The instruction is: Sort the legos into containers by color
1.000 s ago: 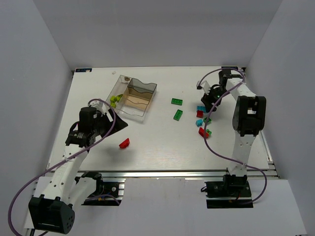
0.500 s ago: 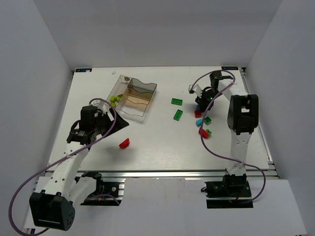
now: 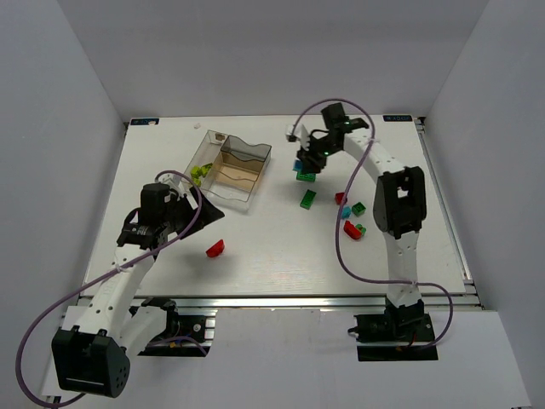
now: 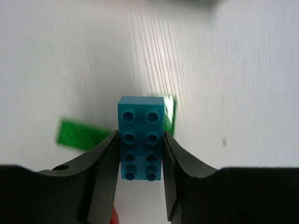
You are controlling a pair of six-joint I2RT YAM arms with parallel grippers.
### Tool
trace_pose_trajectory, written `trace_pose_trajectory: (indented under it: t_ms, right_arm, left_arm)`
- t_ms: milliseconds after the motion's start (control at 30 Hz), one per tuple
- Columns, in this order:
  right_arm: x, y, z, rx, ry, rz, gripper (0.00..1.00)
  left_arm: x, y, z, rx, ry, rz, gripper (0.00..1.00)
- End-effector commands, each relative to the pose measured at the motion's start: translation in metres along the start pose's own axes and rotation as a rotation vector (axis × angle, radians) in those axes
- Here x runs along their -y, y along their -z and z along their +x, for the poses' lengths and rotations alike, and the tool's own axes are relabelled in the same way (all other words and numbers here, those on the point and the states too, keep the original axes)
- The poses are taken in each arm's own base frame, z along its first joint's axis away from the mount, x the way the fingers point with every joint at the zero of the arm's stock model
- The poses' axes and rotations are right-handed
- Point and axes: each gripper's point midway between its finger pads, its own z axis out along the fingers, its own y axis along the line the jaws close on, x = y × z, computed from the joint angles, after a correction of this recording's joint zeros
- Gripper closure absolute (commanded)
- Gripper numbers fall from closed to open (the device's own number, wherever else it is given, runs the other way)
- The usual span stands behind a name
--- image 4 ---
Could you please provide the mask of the red sloped lego brick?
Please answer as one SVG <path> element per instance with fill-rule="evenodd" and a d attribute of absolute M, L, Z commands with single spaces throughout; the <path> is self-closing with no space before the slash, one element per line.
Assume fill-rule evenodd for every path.
<path fill-rule="evenodd" d="M 118 218 L 118 214 L 116 212 L 115 207 L 113 207 L 112 217 L 111 217 L 110 224 L 119 224 L 119 218 Z"/>

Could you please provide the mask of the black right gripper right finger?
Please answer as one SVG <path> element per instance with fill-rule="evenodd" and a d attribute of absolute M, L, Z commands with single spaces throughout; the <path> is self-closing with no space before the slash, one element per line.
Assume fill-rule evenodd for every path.
<path fill-rule="evenodd" d="M 173 224 L 296 224 L 297 168 L 215 169 L 163 138 L 167 218 Z"/>

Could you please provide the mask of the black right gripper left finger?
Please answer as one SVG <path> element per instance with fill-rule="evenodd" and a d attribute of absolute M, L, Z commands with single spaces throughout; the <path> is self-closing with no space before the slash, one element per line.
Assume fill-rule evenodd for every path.
<path fill-rule="evenodd" d="M 3 224 L 108 224 L 119 171 L 119 134 L 52 170 L 0 167 Z"/>

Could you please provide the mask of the teal 2x4 lego brick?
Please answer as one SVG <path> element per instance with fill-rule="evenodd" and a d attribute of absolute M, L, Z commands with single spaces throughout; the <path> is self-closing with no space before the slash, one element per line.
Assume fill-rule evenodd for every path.
<path fill-rule="evenodd" d="M 123 96 L 118 102 L 121 177 L 161 179 L 164 98 Z"/>

